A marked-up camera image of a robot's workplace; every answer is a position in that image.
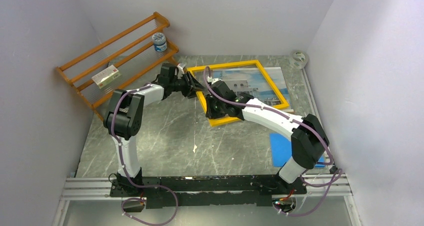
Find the yellow wooden picture frame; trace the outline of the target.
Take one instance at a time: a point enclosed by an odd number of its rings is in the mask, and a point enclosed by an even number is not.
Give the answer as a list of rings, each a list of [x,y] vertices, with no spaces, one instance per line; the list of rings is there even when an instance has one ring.
[[[286,109],[286,108],[289,107],[289,105],[290,105],[289,102],[284,98],[283,94],[279,91],[276,84],[273,82],[273,80],[271,79],[269,74],[266,72],[265,68],[262,66],[262,64],[259,62],[259,60],[248,60],[248,61],[239,61],[239,62],[230,62],[230,63],[209,65],[211,70],[228,69],[228,68],[239,69],[239,68],[246,67],[246,66],[255,66],[255,68],[257,68],[260,71],[260,73],[262,74],[262,76],[264,77],[264,79],[266,80],[268,85],[271,87],[273,92],[276,94],[277,98],[281,101],[280,104],[273,106],[274,108],[276,108],[276,109]],[[194,76],[196,72],[202,72],[202,71],[204,71],[204,69],[206,69],[206,67],[207,66],[189,67],[189,68],[187,68],[187,71],[190,72],[191,75]],[[204,112],[206,113],[207,105],[206,105],[206,98],[205,98],[203,92],[196,92],[196,96],[199,99],[201,107],[203,108]],[[215,126],[221,126],[221,125],[224,125],[224,124],[240,121],[240,119],[238,119],[236,117],[226,116],[226,117],[220,118],[220,119],[209,119],[208,121],[209,121],[210,126],[215,127]]]

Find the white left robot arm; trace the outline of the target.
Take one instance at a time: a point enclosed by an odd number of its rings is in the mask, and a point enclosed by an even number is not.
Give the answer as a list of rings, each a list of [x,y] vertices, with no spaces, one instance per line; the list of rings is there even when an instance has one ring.
[[[156,78],[137,89],[116,89],[109,100],[103,118],[103,126],[112,137],[118,156],[118,178],[127,178],[123,189],[131,196],[139,195],[143,182],[142,168],[137,157],[137,147],[132,137],[141,129],[145,106],[162,101],[173,92],[180,92],[186,98],[193,98],[205,87],[185,69],[164,63]]]

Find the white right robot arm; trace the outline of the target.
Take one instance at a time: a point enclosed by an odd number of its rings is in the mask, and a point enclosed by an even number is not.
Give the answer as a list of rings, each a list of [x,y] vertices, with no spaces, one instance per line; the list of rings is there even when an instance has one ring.
[[[313,169],[328,151],[329,142],[318,118],[312,114],[301,117],[271,107],[254,96],[236,95],[220,79],[206,78],[206,116],[219,119],[224,116],[257,123],[285,137],[291,142],[291,156],[280,168],[275,187],[288,193],[302,173]]]

